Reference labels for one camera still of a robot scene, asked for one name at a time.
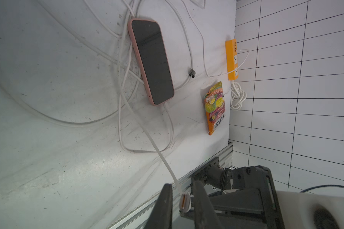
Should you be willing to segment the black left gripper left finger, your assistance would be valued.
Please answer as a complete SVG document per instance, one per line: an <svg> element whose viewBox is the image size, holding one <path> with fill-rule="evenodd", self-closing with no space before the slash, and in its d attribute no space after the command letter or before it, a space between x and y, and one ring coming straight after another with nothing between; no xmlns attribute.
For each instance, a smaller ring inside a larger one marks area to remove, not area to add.
<svg viewBox="0 0 344 229"><path fill-rule="evenodd" d="M147 220L145 229L171 229L173 216L173 189L165 184Z"/></svg>

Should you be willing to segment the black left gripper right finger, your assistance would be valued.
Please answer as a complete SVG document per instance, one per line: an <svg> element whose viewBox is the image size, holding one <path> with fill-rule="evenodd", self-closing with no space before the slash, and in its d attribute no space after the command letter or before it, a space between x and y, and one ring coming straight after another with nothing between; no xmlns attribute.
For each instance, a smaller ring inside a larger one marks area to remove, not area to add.
<svg viewBox="0 0 344 229"><path fill-rule="evenodd" d="M193 195L195 228L223 229L202 182L193 182Z"/></svg>

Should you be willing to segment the colourful candy bag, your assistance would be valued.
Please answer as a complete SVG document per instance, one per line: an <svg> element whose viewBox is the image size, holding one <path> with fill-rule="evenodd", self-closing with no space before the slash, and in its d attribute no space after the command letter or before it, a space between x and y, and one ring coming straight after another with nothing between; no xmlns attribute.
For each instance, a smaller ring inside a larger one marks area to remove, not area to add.
<svg viewBox="0 0 344 229"><path fill-rule="evenodd" d="M212 86L204 97L208 134L212 135L226 116L222 82Z"/></svg>

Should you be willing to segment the orange power strip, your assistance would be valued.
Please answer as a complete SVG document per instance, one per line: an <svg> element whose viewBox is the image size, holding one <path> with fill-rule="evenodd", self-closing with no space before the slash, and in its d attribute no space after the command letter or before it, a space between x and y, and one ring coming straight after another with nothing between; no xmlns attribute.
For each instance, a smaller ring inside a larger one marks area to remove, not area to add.
<svg viewBox="0 0 344 229"><path fill-rule="evenodd" d="M225 42L226 48L226 64L228 71L228 80L234 81L238 79L238 58L237 58L237 41L236 39Z"/></svg>

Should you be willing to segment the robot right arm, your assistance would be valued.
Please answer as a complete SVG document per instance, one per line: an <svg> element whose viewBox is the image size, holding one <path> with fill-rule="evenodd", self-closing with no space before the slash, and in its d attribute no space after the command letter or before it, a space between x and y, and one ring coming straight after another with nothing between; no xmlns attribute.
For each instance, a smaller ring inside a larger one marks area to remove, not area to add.
<svg viewBox="0 0 344 229"><path fill-rule="evenodd" d="M180 199L198 229L344 229L344 198L277 191L269 168L207 166Z"/></svg>

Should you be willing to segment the phone pink case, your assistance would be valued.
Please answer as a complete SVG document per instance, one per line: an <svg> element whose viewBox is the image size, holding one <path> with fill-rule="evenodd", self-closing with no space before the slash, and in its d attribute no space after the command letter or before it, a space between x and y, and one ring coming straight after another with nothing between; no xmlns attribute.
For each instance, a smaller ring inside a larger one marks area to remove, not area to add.
<svg viewBox="0 0 344 229"><path fill-rule="evenodd" d="M161 28L156 21L134 18L128 32L148 99L154 106L162 105L175 91Z"/></svg>

